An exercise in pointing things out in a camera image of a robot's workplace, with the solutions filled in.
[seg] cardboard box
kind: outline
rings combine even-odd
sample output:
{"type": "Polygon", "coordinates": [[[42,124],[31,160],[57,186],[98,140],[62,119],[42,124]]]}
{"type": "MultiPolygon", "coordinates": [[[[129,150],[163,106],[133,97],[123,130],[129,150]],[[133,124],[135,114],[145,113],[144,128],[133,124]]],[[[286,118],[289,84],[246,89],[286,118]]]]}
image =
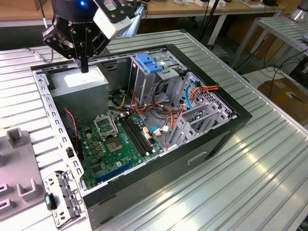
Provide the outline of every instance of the cardboard box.
{"type": "MultiPolygon", "coordinates": [[[[268,96],[270,84],[266,81],[258,90],[268,96]]],[[[274,80],[270,99],[301,125],[308,123],[308,95],[289,79],[274,80]]]]}
{"type": "Polygon", "coordinates": [[[28,11],[37,11],[39,9],[39,0],[0,0],[0,5],[15,7],[28,11]]]}

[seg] blue pcie slot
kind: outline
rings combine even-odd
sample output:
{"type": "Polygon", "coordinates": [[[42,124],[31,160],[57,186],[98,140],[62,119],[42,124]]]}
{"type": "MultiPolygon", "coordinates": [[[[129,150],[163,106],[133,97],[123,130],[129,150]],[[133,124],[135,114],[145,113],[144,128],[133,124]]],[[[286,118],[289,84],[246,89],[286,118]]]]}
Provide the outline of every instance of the blue pcie slot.
{"type": "Polygon", "coordinates": [[[102,182],[102,181],[104,181],[104,180],[106,180],[106,179],[108,179],[108,178],[111,178],[111,177],[115,176],[116,174],[118,174],[118,173],[120,173],[120,172],[123,172],[123,171],[129,169],[130,165],[131,165],[133,162],[134,162],[134,160],[131,160],[131,161],[129,161],[127,164],[123,165],[122,167],[119,167],[119,168],[117,168],[117,169],[115,169],[115,170],[113,170],[113,171],[111,171],[111,172],[109,172],[109,173],[107,173],[107,174],[105,174],[105,175],[103,175],[103,176],[101,176],[101,177],[95,179],[95,180],[96,180],[96,183],[102,182]]]}

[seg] blue drive bay latch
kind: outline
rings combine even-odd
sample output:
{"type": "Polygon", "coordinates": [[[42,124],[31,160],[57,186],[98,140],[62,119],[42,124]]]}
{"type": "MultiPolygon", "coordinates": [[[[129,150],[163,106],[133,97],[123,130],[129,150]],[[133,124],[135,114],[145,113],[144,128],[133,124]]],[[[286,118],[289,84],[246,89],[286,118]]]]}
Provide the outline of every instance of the blue drive bay latch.
{"type": "Polygon", "coordinates": [[[163,68],[148,54],[136,54],[136,59],[146,69],[147,73],[154,73],[163,70],[163,68]]]}

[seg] yellow wire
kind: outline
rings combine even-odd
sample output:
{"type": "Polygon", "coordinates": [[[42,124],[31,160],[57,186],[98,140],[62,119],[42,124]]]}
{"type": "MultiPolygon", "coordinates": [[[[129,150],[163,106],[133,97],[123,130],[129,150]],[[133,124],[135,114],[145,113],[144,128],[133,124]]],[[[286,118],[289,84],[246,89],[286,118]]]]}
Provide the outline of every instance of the yellow wire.
{"type": "Polygon", "coordinates": [[[123,100],[122,100],[122,103],[120,104],[120,106],[116,107],[116,109],[121,109],[121,108],[124,106],[124,103],[125,103],[125,97],[126,97],[126,95],[124,94],[124,95],[123,95],[123,100]]]}

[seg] aluminum table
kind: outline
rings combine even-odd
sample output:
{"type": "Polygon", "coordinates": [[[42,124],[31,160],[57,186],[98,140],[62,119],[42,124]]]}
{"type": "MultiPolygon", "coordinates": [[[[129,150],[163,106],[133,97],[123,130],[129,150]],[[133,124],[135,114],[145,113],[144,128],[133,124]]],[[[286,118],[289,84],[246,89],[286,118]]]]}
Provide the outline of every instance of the aluminum table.
{"type": "Polygon", "coordinates": [[[283,40],[285,43],[289,44],[288,49],[281,56],[281,61],[285,56],[288,55],[290,49],[293,47],[298,51],[303,51],[303,54],[308,54],[308,43],[303,41],[303,35],[308,34],[308,22],[304,23],[296,23],[288,17],[271,17],[271,18],[257,18],[254,23],[251,25],[247,35],[242,41],[240,47],[238,48],[233,63],[231,65],[232,68],[235,67],[241,54],[245,47],[247,46],[250,38],[252,37],[254,31],[258,28],[258,26],[264,29],[263,33],[259,37],[258,41],[250,51],[253,53],[261,44],[261,42],[265,39],[268,33],[275,35],[276,37],[283,40]]]}
{"type": "MultiPolygon", "coordinates": [[[[308,132],[187,33],[111,41],[113,52],[173,43],[252,115],[213,158],[97,230],[295,230],[308,214],[308,132]]],[[[46,59],[47,47],[33,48],[46,59]]],[[[64,60],[55,54],[55,62],[64,60]]],[[[65,170],[27,50],[0,52],[0,134],[30,132],[42,178],[65,170]]],[[[0,223],[0,230],[55,231],[44,202],[0,223]]],[[[83,215],[65,231],[89,231],[83,215]]]]}

